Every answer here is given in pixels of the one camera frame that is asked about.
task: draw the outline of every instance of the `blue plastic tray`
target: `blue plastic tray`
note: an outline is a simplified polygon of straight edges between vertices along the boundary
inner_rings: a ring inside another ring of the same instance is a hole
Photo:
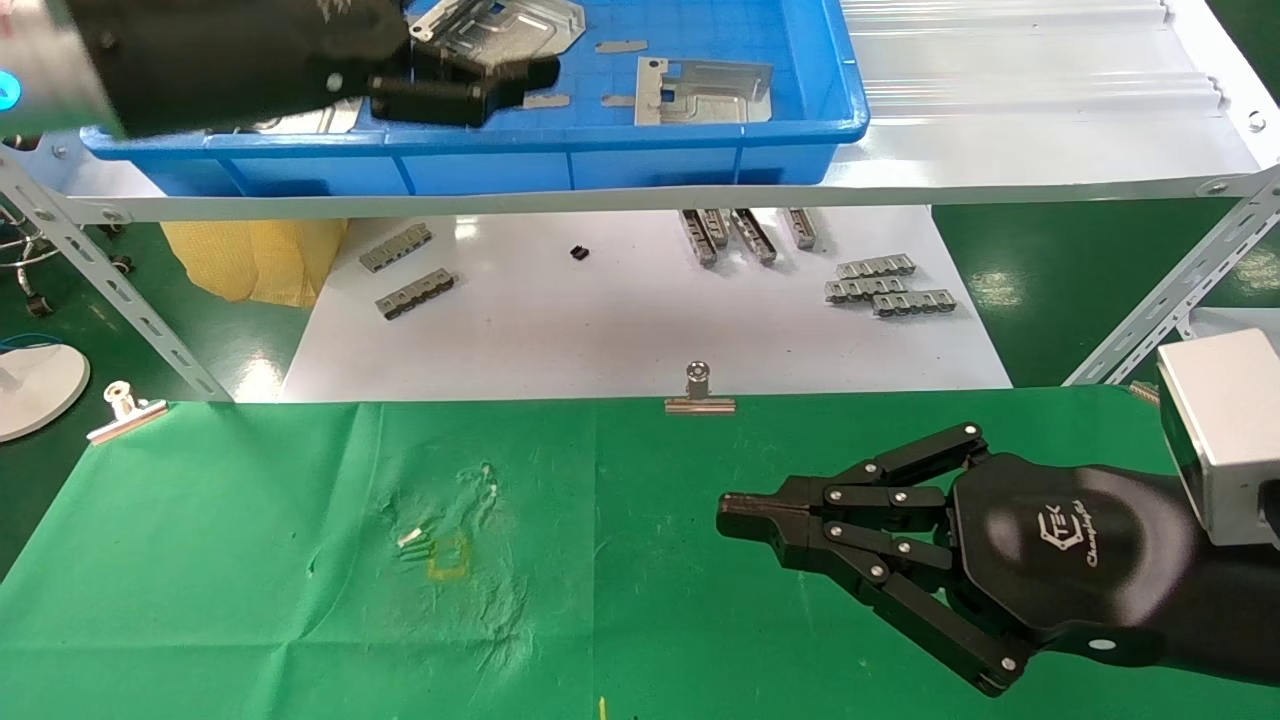
[[[484,128],[387,123],[367,102],[352,132],[168,136],[116,141],[81,132],[91,152],[131,160],[169,195],[476,195],[671,184],[810,184],[869,114],[838,0],[577,0],[586,32],[548,94],[566,108],[512,109]],[[419,0],[410,18],[434,0]],[[602,55],[596,42],[645,40]],[[773,65],[773,119],[635,127],[641,55]]]

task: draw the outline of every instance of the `green cloth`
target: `green cloth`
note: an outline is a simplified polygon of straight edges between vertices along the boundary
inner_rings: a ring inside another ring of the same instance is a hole
[[[0,585],[0,719],[588,720],[602,697],[613,720],[1280,717],[1277,689],[1053,653],[992,701],[831,580],[716,533],[724,491],[965,420],[1038,462],[1171,470],[1156,410],[1115,388],[727,418],[178,404],[84,454]]]

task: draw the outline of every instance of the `blue light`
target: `blue light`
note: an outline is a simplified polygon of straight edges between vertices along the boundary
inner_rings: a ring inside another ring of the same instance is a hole
[[[0,113],[13,108],[22,99],[22,83],[13,73],[0,70]]]

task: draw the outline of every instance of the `yellow tape mark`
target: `yellow tape mark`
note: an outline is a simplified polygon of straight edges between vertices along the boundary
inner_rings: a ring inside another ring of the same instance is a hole
[[[470,564],[471,543],[462,533],[454,533],[439,542],[431,542],[426,552],[426,577],[443,582],[466,578]]]

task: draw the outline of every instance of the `white round base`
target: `white round base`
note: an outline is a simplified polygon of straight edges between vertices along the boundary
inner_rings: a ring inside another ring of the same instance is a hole
[[[88,384],[88,360],[68,345],[0,355],[0,442],[44,428]]]

